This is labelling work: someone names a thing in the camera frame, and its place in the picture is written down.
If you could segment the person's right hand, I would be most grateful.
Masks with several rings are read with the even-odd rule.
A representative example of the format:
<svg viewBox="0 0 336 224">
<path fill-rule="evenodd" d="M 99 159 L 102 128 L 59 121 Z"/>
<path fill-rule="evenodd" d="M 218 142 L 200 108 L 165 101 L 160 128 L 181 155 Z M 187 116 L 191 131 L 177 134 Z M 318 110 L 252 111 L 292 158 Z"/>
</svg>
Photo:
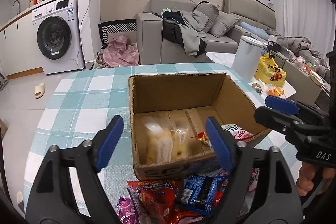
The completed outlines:
<svg viewBox="0 0 336 224">
<path fill-rule="evenodd" d="M 307 162 L 303 162 L 302 166 L 299 170 L 299 176 L 296 182 L 296 189 L 300 196 L 306 196 L 314 187 L 313 179 L 317 172 L 317 168 L 312 164 Z M 322 194 L 327 191 L 329 185 L 331 184 L 333 178 L 335 176 L 335 169 L 333 168 L 324 168 L 322 177 L 325 179 L 324 186 L 320 189 L 318 194 Z"/>
</svg>

